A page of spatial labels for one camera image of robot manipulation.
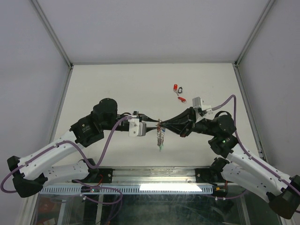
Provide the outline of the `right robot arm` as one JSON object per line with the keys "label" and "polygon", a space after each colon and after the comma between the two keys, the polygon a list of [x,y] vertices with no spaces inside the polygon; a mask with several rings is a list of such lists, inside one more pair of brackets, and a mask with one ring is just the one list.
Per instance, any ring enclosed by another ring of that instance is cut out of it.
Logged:
{"label": "right robot arm", "polygon": [[214,110],[190,107],[160,126],[180,137],[192,132],[212,136],[208,143],[219,157],[211,165],[211,179],[234,182],[261,197],[280,217],[291,219],[300,205],[300,177],[281,172],[245,148],[237,134],[235,116],[229,112],[205,118]]}

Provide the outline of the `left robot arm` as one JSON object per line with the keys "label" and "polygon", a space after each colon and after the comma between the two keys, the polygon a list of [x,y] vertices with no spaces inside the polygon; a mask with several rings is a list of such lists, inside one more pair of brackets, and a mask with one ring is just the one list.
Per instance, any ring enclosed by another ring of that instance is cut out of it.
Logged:
{"label": "left robot arm", "polygon": [[[60,138],[26,157],[12,156],[7,160],[12,178],[13,193],[26,198],[44,187],[67,180],[93,182],[114,131],[125,131],[129,136],[144,136],[146,123],[156,120],[138,113],[118,114],[114,99],[104,98],[93,107],[91,113],[73,124]],[[109,134],[98,162],[87,158],[83,149],[102,140],[104,131]]]}

